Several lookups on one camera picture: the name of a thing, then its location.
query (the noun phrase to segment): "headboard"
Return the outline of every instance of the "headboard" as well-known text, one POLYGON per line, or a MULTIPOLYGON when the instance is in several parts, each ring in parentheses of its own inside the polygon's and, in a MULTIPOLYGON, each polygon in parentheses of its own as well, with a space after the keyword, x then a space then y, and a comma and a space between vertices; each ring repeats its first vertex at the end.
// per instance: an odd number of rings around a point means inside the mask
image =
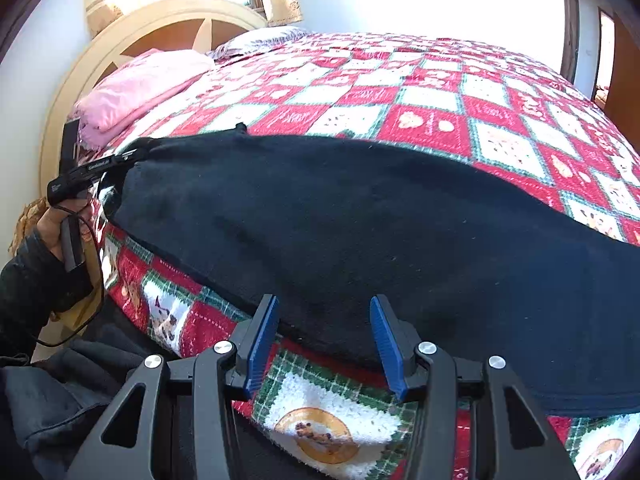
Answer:
POLYGON ((58 176, 62 133, 75 102, 111 72, 150 48, 212 50, 267 21, 226 0, 162 0, 121 17, 89 44, 50 106, 40 147, 40 192, 58 176))

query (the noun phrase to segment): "black cable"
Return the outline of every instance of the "black cable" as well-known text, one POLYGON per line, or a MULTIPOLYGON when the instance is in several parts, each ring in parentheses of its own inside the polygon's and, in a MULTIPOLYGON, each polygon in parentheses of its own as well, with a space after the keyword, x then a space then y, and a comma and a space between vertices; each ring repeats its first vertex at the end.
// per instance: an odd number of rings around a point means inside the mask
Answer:
POLYGON ((30 332, 27 331, 27 334, 29 335, 29 337, 31 337, 32 339, 35 339, 36 343, 38 343, 39 345, 42 345, 42 346, 44 346, 46 348, 57 348, 58 346, 63 345, 64 343, 68 342, 69 340, 71 340, 72 338, 77 336, 78 333, 81 330, 83 330, 87 325, 89 325, 89 323, 91 323, 96 318, 96 316, 98 316, 98 314, 100 314, 100 312, 102 311, 102 307, 104 305, 104 275, 102 273, 102 263, 100 261, 100 247, 98 247, 98 240, 95 237, 94 230, 91 229, 91 225, 89 224, 89 222, 87 220, 85 220, 84 218, 82 218, 78 212, 71 211, 71 209, 67 209, 66 207, 62 207, 60 205, 54 205, 52 207, 54 209, 59 209, 60 211, 64 211, 65 213, 68 213, 68 215, 70 217, 75 216, 84 225, 86 225, 89 228, 89 233, 91 234, 91 239, 94 242, 95 254, 96 254, 97 259, 98 259, 98 270, 100 271, 100 303, 98 304, 97 308, 95 309, 95 312, 93 314, 91 314, 91 316, 89 316, 89 318, 84 323, 82 323, 82 325, 80 325, 78 328, 76 328, 74 330, 74 332, 70 336, 65 337, 62 341, 60 341, 58 343, 53 344, 53 343, 47 343, 46 341, 41 341, 36 336, 34 336, 33 334, 31 334, 30 332))

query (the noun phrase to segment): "human hand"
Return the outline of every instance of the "human hand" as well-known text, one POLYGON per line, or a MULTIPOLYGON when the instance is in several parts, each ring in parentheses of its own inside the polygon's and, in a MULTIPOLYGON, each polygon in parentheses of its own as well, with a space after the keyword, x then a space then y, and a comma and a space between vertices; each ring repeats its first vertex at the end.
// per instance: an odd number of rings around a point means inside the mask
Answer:
MULTIPOLYGON (((87 221, 91 218, 91 207, 86 198, 65 200, 60 203, 60 206, 70 211, 79 212, 79 215, 87 221)), ((49 207, 36 225, 44 245, 60 261, 63 260, 62 245, 60 243, 60 224, 67 216, 68 213, 49 207)), ((82 221, 80 221, 80 234, 84 241, 92 239, 89 227, 82 221)))

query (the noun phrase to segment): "patchwork pattern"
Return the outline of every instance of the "patchwork pattern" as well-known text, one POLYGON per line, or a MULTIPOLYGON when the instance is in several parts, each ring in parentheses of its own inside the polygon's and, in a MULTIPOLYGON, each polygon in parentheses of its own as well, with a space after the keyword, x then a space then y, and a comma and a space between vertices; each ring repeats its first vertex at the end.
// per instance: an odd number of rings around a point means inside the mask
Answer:
MULTIPOLYGON (((241 121, 252 135, 353 137, 453 158, 640 246, 640 156, 548 67, 473 41, 312 34, 222 64, 87 156, 122 150, 138 137, 188 136, 241 121)), ((165 348, 196 355, 246 318, 114 226, 99 235, 109 294, 165 348)), ((380 376, 287 340, 274 345, 254 401, 234 407, 292 455, 340 479, 398 476, 415 415, 412 405, 393 403, 380 376)), ((550 421, 583 480, 604 480, 640 428, 640 414, 550 421)), ((468 476, 468 425, 460 410, 459 480, 468 476)))

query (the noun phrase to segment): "metal bolt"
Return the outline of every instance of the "metal bolt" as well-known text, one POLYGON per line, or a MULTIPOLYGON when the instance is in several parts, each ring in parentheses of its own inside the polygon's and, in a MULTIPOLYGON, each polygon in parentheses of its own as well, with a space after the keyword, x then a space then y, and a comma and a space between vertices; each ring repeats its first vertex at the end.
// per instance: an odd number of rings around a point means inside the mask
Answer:
POLYGON ((489 366, 496 370, 502 370, 507 365, 507 361, 501 358, 499 355, 492 355, 489 357, 489 366))
POLYGON ((231 341, 218 341, 215 345, 213 345, 213 349, 216 354, 227 354, 231 352, 233 347, 234 346, 231 341))
POLYGON ((423 341, 418 345, 418 352, 426 355, 433 355, 438 351, 438 347, 430 341, 423 341))
POLYGON ((145 366, 147 368, 158 368, 162 364, 162 358, 159 355, 150 355, 145 359, 145 366))

